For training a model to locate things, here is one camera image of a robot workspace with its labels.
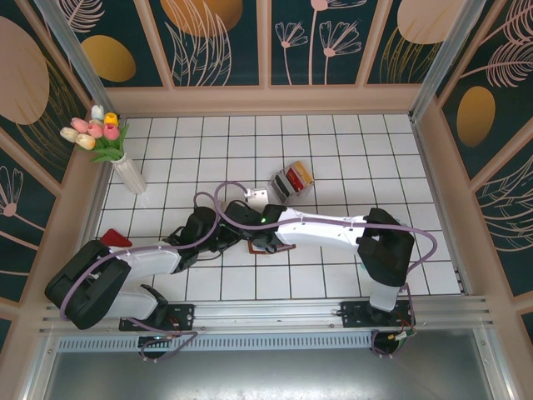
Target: gray floor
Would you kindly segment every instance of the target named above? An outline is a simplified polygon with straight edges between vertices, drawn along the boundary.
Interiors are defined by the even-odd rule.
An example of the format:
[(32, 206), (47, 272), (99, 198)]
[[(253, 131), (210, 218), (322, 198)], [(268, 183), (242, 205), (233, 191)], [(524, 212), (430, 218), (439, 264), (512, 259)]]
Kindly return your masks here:
[(394, 359), (368, 349), (65, 353), (48, 400), (477, 400), (492, 398), (471, 332), (420, 332)]

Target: vented metal panel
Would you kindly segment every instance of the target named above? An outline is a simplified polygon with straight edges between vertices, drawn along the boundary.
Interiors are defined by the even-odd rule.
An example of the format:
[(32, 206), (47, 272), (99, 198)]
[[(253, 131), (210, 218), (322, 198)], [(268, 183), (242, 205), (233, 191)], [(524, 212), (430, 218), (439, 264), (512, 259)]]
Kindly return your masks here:
[[(64, 337), (58, 353), (118, 353), (138, 352), (141, 336), (116, 337)], [(178, 337), (171, 342), (151, 345), (147, 351), (174, 349), (189, 337)], [(308, 334), (262, 334), (262, 335), (201, 335), (182, 351), (234, 351), (234, 350), (306, 350), (318, 348), (368, 348), (370, 332), (335, 332)]]

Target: wall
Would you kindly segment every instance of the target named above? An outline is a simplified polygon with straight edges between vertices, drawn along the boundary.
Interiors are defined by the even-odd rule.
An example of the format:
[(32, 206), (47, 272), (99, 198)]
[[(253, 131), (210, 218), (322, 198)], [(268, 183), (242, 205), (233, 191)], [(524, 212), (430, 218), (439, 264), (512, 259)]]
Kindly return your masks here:
[(59, 136), (91, 102), (26, 2), (0, 4), (0, 36), (0, 388), (13, 398), (44, 286), (72, 255), (98, 168)]
[(155, 117), (405, 112), (464, 0), (70, 3), (117, 110)]
[(487, 296), (524, 398), (533, 398), (532, 26), (532, 1), (495, 1), (421, 120), (472, 291)]

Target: metal pole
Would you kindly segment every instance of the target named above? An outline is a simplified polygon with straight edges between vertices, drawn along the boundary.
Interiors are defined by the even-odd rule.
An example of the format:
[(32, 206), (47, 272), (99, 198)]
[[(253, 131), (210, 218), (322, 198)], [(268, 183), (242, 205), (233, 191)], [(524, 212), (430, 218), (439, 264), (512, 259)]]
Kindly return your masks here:
[(34, 0), (34, 2), (39, 8), (43, 19), (46, 21), (50, 29), (52, 29), (62, 50), (67, 54), (72, 65), (76, 68), (78, 75), (83, 83), (85, 83), (92, 98), (94, 98), (97, 104), (103, 105), (106, 110), (113, 110), (114, 108), (111, 99), (107, 95), (106, 89), (102, 85), (102, 81), (94, 71), (91, 62), (83, 51), (76, 35), (68, 26), (67, 20), (57, 2), (52, 2), (50, 0)]
[(468, 0), (459, 13), (450, 34), (442, 43), (435, 60), (431, 64), (424, 82), (421, 85), (418, 96), (411, 106), (411, 120), (416, 123), (420, 120), (427, 106), (429, 106), (436, 89), (444, 79), (448, 69), (457, 57), (463, 43), (470, 34), (473, 23), (480, 16), (486, 0)]

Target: black bracket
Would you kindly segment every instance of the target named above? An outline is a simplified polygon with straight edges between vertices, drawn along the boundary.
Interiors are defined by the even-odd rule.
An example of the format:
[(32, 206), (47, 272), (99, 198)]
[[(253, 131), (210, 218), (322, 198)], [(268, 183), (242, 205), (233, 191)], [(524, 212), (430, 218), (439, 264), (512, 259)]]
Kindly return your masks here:
[[(179, 322), (179, 327), (175, 327), (171, 319), (176, 319)], [(148, 326), (151, 326), (150, 321), (141, 321)], [(191, 331), (194, 323), (194, 304), (169, 304), (167, 308), (167, 317), (160, 326), (154, 327), (166, 331)], [(134, 325), (132, 322), (121, 318), (118, 324), (118, 330), (121, 332), (139, 332), (146, 331), (142, 327)]]
[(370, 302), (342, 302), (336, 312), (341, 317), (344, 328), (378, 328), (401, 327), (401, 320), (411, 321), (409, 300), (398, 300), (391, 312), (382, 312), (370, 305)]

